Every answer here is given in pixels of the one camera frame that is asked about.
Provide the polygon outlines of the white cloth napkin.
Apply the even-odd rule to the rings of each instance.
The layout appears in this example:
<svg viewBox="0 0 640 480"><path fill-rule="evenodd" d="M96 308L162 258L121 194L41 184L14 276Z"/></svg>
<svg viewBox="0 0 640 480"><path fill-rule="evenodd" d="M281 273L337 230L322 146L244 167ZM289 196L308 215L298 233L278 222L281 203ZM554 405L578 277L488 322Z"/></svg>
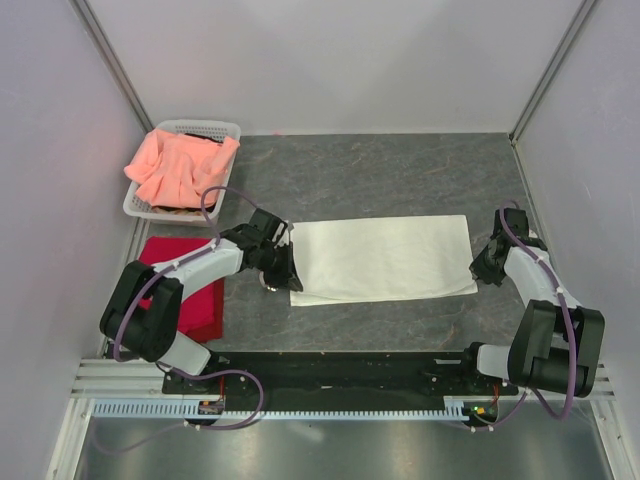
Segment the white cloth napkin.
<svg viewBox="0 0 640 480"><path fill-rule="evenodd" d="M296 307L471 295L472 251L464 215L296 223Z"/></svg>

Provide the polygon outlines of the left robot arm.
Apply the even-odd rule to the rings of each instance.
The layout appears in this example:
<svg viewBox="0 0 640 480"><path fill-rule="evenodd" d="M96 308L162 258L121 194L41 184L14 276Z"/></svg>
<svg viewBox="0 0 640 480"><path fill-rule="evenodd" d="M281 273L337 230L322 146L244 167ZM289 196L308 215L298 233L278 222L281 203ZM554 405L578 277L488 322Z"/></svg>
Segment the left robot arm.
<svg viewBox="0 0 640 480"><path fill-rule="evenodd" d="M227 229L205 245L152 265L126 265L102 314L99 329L113 342L113 358L140 358L177 370L198 393L219 382L213 353L178 329L182 304L214 282L247 269L264 287L301 292L294 261L292 226L256 209L248 222Z"/></svg>

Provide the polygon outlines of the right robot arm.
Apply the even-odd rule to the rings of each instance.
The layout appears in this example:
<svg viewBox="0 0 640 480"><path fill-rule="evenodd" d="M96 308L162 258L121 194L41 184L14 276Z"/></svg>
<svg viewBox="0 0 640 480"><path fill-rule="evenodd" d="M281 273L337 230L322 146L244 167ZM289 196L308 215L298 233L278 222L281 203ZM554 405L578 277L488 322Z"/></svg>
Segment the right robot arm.
<svg viewBox="0 0 640 480"><path fill-rule="evenodd" d="M525 310L509 347L474 342L465 350L469 362L458 368L460 386L477 394L496 378L570 398L589 396L604 316L567 292L550 264L546 245L530 231L525 211L507 207L495 211L493 232L470 272L486 285L500 286L510 279Z"/></svg>

